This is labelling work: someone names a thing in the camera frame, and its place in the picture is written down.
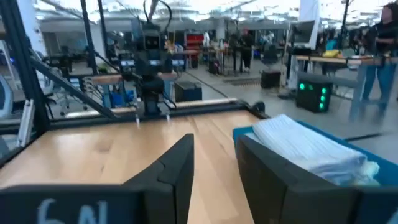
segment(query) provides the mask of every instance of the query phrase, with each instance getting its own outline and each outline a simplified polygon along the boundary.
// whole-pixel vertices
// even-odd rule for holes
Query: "black box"
[[[280,72],[261,72],[261,88],[275,88],[280,85]]]
[[[299,80],[297,87],[296,106],[314,113],[329,110],[333,84],[320,80]]]
[[[174,93],[176,102],[202,100],[201,85],[199,83],[190,81],[176,82]]]

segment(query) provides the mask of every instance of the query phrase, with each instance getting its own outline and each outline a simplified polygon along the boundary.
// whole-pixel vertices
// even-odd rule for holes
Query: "person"
[[[380,23],[374,25],[377,30],[376,49],[380,54],[387,52],[391,53],[392,57],[397,55],[397,49],[394,47],[397,38],[397,32],[394,30],[398,25],[398,5],[387,4],[383,7],[381,12]],[[373,87],[374,80],[377,75],[381,91],[380,109],[384,110],[387,107],[388,99],[394,81],[394,73],[396,64],[384,65],[368,65],[366,69],[366,78],[363,88],[362,100],[368,100],[370,92]]]
[[[252,54],[252,46],[254,45],[254,39],[247,29],[243,30],[242,35],[242,51],[241,57],[244,65],[244,71],[250,71],[250,61],[251,61],[251,54]]]

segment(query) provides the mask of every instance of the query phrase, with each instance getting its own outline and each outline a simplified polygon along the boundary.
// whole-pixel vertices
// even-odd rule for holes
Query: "blue tray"
[[[335,137],[331,134],[328,134],[324,131],[321,131],[307,123],[304,123],[302,121],[297,121],[299,124],[305,126],[306,128],[309,128],[315,132],[317,132],[318,134],[323,135],[324,137],[327,137],[335,142],[337,142],[338,144],[341,144],[343,146],[346,147],[350,147],[354,150],[357,150],[359,152],[362,152],[363,154],[365,154],[368,157],[369,161],[374,161],[377,162],[380,166],[380,171],[378,173],[377,176],[375,176],[375,179],[381,184],[381,185],[398,185],[398,166],[396,164],[394,164],[393,162],[387,161],[367,150],[361,149],[360,147],[354,146],[342,139],[339,139],[338,137]],[[242,127],[242,128],[235,128],[233,129],[232,132],[232,136],[233,136],[233,140],[234,140],[234,145],[236,146],[236,140],[238,138],[239,135],[241,134],[248,134],[248,133],[253,133],[253,127],[252,126],[248,126],[248,127]]]

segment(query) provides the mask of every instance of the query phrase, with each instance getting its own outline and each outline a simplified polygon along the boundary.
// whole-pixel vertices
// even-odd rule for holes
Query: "black pants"
[[[241,57],[245,68],[250,68],[251,50],[242,50]]]

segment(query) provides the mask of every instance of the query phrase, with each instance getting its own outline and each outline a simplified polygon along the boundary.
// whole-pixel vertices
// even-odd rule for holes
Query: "folded towel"
[[[352,182],[366,156],[308,129],[286,115],[262,120],[254,134],[270,150],[334,184]]]

